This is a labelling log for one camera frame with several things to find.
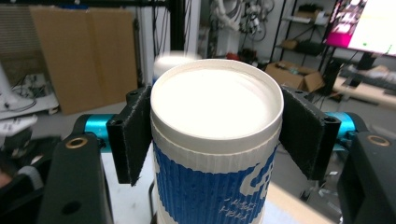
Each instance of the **electronic equipment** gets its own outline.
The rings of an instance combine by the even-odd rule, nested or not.
[[[324,43],[364,51],[358,70],[369,70],[378,55],[396,56],[396,2],[337,0]]]

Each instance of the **screw hole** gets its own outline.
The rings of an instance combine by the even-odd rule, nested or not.
[[[120,120],[120,119],[117,119],[117,120],[111,120],[111,124],[112,125],[120,125],[120,124],[122,124],[123,123],[123,121],[122,120]]]
[[[369,139],[369,141],[373,144],[376,144],[378,146],[381,147],[388,147],[390,146],[390,141],[388,141],[387,139],[380,137],[380,136],[376,136],[376,135],[369,135],[367,136],[367,138]]]
[[[66,143],[67,148],[79,148],[87,144],[88,140],[84,137],[73,138]]]
[[[80,207],[81,207],[81,203],[77,202],[77,201],[67,203],[64,206],[64,208],[62,209],[62,214],[66,215],[66,216],[70,216],[70,215],[76,213]]]

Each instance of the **floor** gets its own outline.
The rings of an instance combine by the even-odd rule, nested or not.
[[[40,112],[37,114],[38,122],[33,126],[33,138],[49,135],[60,135],[62,138],[65,138],[70,134],[76,119],[81,114],[117,114],[121,112],[124,106],[125,103],[120,103],[68,116],[63,115],[62,112],[51,116],[46,112]],[[336,111],[339,104],[332,99],[325,99],[323,102],[320,99],[316,103],[316,106],[321,107],[322,111]],[[394,110],[353,99],[345,103],[343,108],[344,111],[354,112],[360,115],[368,126],[376,132],[396,138],[396,113]],[[329,170],[338,172],[342,170],[342,163],[335,156],[331,158]],[[335,189],[336,179],[337,175],[333,176],[328,181],[326,188]],[[282,148],[276,153],[272,181],[295,197],[299,197],[304,189],[308,189],[314,184],[306,180],[290,158],[290,155]],[[335,205],[338,204],[337,197],[329,196],[327,199]],[[341,215],[327,205],[327,201],[319,197],[315,192],[311,194],[307,204],[334,221],[334,223],[339,222]]]

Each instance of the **black pole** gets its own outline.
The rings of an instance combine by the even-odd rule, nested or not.
[[[282,9],[280,10],[280,18],[279,18],[279,22],[277,23],[277,27],[276,27],[275,40],[274,40],[273,49],[272,49],[272,51],[271,51],[270,63],[273,62],[273,57],[274,57],[275,48],[276,48],[276,42],[277,42],[277,36],[279,35],[280,24],[282,23],[282,16],[283,16],[283,12],[285,11],[286,1],[287,1],[287,0],[284,0],[284,1],[283,1]]]
[[[171,50],[184,50],[184,20],[185,1],[169,1],[169,11],[171,12]]]
[[[291,16],[294,16],[294,12],[295,12],[295,9],[296,9],[296,6],[297,6],[297,1],[298,1],[298,0],[294,0],[294,3],[293,3],[293,10],[292,10],[292,12],[291,12]],[[285,37],[285,38],[288,38],[288,37],[289,37],[290,29],[291,29],[291,21],[289,21],[288,30],[286,31],[286,37]],[[284,54],[285,54],[285,49],[282,48],[282,50],[280,51],[280,60],[281,60],[281,61],[282,61],[282,59],[283,59],[283,55],[284,55]]]
[[[361,55],[361,60],[356,66],[356,69],[358,70],[372,69],[375,59],[376,59],[376,55],[374,55],[372,52],[364,52],[363,55]]]

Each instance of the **black metal bracket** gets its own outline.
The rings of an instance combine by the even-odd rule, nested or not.
[[[113,223],[100,148],[92,133],[58,144],[37,223]]]
[[[129,92],[127,106],[106,125],[121,184],[136,183],[149,150],[150,94],[150,86]]]
[[[396,223],[396,141],[357,133],[338,181],[346,224]]]
[[[304,91],[282,87],[282,92],[285,107],[279,140],[308,179],[322,180],[341,121],[316,108]]]
[[[8,161],[0,160],[2,169],[3,166],[15,167],[16,169],[15,174],[9,174],[14,176],[12,181],[0,188],[0,220],[2,220],[2,223],[36,223],[44,188],[35,188],[32,176],[18,174],[18,170],[24,166],[35,169],[45,186],[50,171],[53,149],[59,142],[61,142],[60,136],[33,139],[26,146],[28,148],[27,154],[16,161],[9,161],[9,157],[2,158],[6,153],[0,152],[0,159],[7,159]],[[42,156],[42,158],[31,164],[32,159],[36,156]]]

